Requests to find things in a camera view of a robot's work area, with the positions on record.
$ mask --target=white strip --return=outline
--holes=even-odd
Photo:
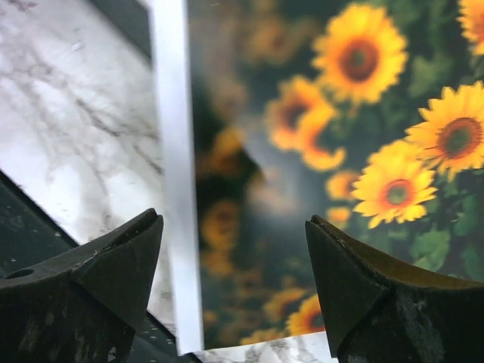
[[[203,350],[186,0],[156,0],[153,64],[163,144],[173,305],[180,355]]]

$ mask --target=marble pattern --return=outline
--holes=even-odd
[[[0,169],[83,244],[163,204],[150,65],[82,0],[0,0]],[[166,236],[149,310],[175,331]],[[329,362],[324,333],[199,352]]]

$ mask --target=sunflower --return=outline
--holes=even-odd
[[[264,311],[273,322],[281,321],[297,311],[306,291],[298,287],[280,291],[264,305]]]
[[[285,332],[274,328],[268,330],[256,330],[250,337],[242,338],[240,344],[245,346],[247,344],[268,342],[269,340],[282,339],[284,337],[286,337]]]
[[[326,182],[326,192],[332,200],[354,200],[352,196],[353,183],[360,177],[359,172],[341,170],[331,176]]]
[[[220,200],[203,214],[200,231],[214,250],[234,248],[239,230],[240,210],[233,200]]]
[[[214,327],[219,321],[219,316],[213,310],[205,310],[203,312],[203,326],[205,328]]]
[[[425,119],[407,129],[410,142],[422,149],[420,157],[438,165],[439,173],[480,169],[484,163],[484,89],[482,81],[461,85],[457,92],[442,89],[442,98],[419,109]]]
[[[391,160],[398,155],[405,155],[410,160],[418,159],[421,149],[415,144],[409,144],[405,140],[396,140],[391,144],[382,146],[377,153],[372,153],[369,156],[368,162],[370,164],[376,163],[379,159]]]
[[[216,278],[227,278],[234,273],[230,253],[228,251],[210,251],[202,253],[203,267]]]
[[[475,55],[484,54],[484,2],[482,0],[460,0],[459,21],[464,31],[462,35],[474,45]]]
[[[338,101],[374,103],[398,83],[407,61],[406,40],[385,8],[350,4],[316,39],[318,56],[312,65],[321,69],[321,84],[334,90]]]
[[[264,315],[260,310],[239,310],[235,314],[234,324],[243,330],[256,330],[264,322]]]
[[[333,153],[323,148],[312,145],[302,154],[302,161],[319,172],[337,169],[346,159],[346,149],[338,147]]]
[[[314,294],[302,302],[299,311],[291,314],[287,319],[287,329],[290,335],[309,334],[325,330],[318,294]]]
[[[335,206],[326,212],[327,220],[338,227],[344,229],[348,224],[349,217],[351,217],[351,209],[345,206]]]
[[[363,216],[373,216],[369,228],[383,220],[390,223],[414,221],[427,214],[422,202],[435,198],[436,188],[430,187],[435,172],[424,162],[409,157],[412,147],[402,147],[396,141],[373,155],[373,162],[353,186],[353,196],[362,200],[354,210]]]
[[[261,296],[261,294],[265,293],[262,270],[260,268],[239,271],[234,276],[234,283],[236,295],[243,299]]]
[[[280,84],[281,97],[267,104],[267,127],[273,145],[281,150],[301,150],[309,131],[320,132],[336,113],[319,88],[303,76]],[[299,127],[304,125],[302,134]]]
[[[288,62],[317,30],[310,19],[288,23],[274,11],[254,17],[244,40],[244,58],[252,65],[280,66]]]
[[[208,167],[215,174],[235,177],[243,172],[244,132],[226,127],[217,134],[208,156]]]

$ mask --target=dark metal claw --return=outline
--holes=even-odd
[[[145,318],[163,218],[118,229],[0,280],[0,361],[125,362]]]
[[[306,236],[340,363],[484,361],[484,284],[409,265],[317,216]]]

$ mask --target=sunflower picture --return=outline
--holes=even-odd
[[[405,68],[406,39],[393,25],[385,8],[351,3],[329,20],[327,34],[315,40],[321,84],[337,100],[374,103],[399,81]]]
[[[484,281],[483,0],[199,0],[188,13],[206,349],[324,336],[314,214]]]

